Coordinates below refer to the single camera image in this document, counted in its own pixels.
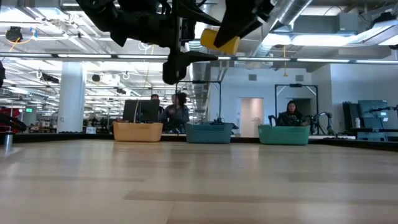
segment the wooden floor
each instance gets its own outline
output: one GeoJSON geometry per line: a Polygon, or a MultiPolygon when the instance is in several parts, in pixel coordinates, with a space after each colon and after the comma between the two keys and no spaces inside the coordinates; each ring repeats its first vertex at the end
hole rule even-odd
{"type": "Polygon", "coordinates": [[[64,141],[0,157],[1,224],[398,223],[398,154],[64,141]]]}

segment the dark hair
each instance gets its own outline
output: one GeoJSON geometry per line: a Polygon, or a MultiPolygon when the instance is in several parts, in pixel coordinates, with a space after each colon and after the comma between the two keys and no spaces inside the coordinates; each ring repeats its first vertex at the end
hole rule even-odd
{"type": "Polygon", "coordinates": [[[294,100],[290,100],[290,101],[287,103],[286,112],[289,112],[289,105],[291,105],[292,103],[294,104],[294,106],[296,106],[296,110],[294,110],[294,113],[298,112],[299,110],[297,109],[297,104],[296,104],[296,101],[294,101],[294,100]]]}
{"type": "Polygon", "coordinates": [[[177,93],[176,97],[180,106],[183,106],[187,102],[187,94],[185,93],[177,93]]]}

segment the red object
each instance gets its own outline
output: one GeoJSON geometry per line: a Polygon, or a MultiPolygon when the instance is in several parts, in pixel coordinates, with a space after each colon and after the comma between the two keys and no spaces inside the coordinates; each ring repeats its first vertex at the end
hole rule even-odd
{"type": "MultiPolygon", "coordinates": [[[[11,116],[11,108],[4,108],[0,110],[0,113],[11,116]]],[[[21,112],[19,112],[19,109],[12,109],[12,117],[16,118],[21,114],[21,112]]],[[[0,132],[6,132],[9,131],[9,126],[6,124],[0,124],[0,132]]],[[[13,133],[18,133],[19,130],[18,129],[11,129],[11,131],[13,133]]]]}

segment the woman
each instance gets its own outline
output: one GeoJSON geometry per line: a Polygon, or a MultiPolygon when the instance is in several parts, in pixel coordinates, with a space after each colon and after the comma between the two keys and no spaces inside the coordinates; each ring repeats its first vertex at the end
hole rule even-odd
{"type": "Polygon", "coordinates": [[[169,119],[170,123],[180,124],[189,122],[189,109],[185,106],[185,103],[187,102],[187,94],[177,93],[176,95],[173,95],[172,100],[173,104],[164,109],[163,113],[159,116],[159,120],[164,122],[169,119]]]}
{"type": "Polygon", "coordinates": [[[276,121],[278,126],[305,126],[303,115],[298,111],[294,100],[287,103],[286,112],[280,113],[276,121]]]}

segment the teal bin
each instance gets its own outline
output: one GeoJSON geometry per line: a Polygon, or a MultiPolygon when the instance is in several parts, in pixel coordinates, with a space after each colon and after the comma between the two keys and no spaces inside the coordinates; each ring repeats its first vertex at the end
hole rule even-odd
{"type": "Polygon", "coordinates": [[[229,144],[231,142],[232,124],[186,124],[188,143],[229,144]]]}
{"type": "Polygon", "coordinates": [[[269,125],[260,125],[259,136],[261,144],[304,146],[308,144],[310,126],[272,127],[269,125]]]}

